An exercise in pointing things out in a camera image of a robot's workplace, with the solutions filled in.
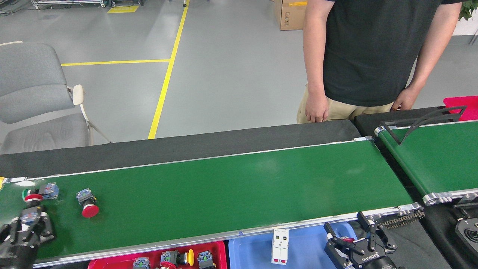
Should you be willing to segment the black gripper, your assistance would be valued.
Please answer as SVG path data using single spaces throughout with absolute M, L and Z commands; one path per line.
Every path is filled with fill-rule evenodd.
M 32 269 L 37 258 L 38 248 L 21 245 L 19 236 L 22 225 L 12 222 L 2 225 L 0 232 L 0 268 L 1 269 Z M 36 225 L 35 232 L 39 243 L 46 243 L 55 239 L 52 221 L 48 213 L 42 212 Z
M 324 224 L 327 232 L 328 241 L 325 246 L 325 252 L 331 259 L 336 268 L 355 269 L 398 269 L 399 267 L 392 261 L 387 253 L 393 253 L 397 249 L 394 240 L 389 238 L 388 229 L 398 226 L 397 220 L 389 220 L 382 223 L 374 222 L 373 218 L 365 216 L 361 211 L 357 213 L 357 221 L 361 227 L 369 234 L 367 250 L 361 255 L 361 247 L 354 243 L 354 240 L 343 240 L 337 237 L 330 223 Z M 384 251 L 375 251 L 377 243 L 381 242 Z

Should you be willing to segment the person's right hand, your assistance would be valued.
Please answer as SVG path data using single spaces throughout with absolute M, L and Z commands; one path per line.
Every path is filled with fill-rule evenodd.
M 328 109 L 328 100 L 324 93 L 309 94 L 304 109 L 306 121 L 310 123 L 326 121 Z

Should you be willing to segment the person's left hand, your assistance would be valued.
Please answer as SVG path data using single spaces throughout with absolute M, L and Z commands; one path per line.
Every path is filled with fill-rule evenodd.
M 398 111 L 398 110 L 408 110 L 412 109 L 413 104 L 415 104 L 420 91 L 422 90 L 421 87 L 409 86 L 406 89 L 402 90 L 396 100 L 393 102 L 390 111 Z

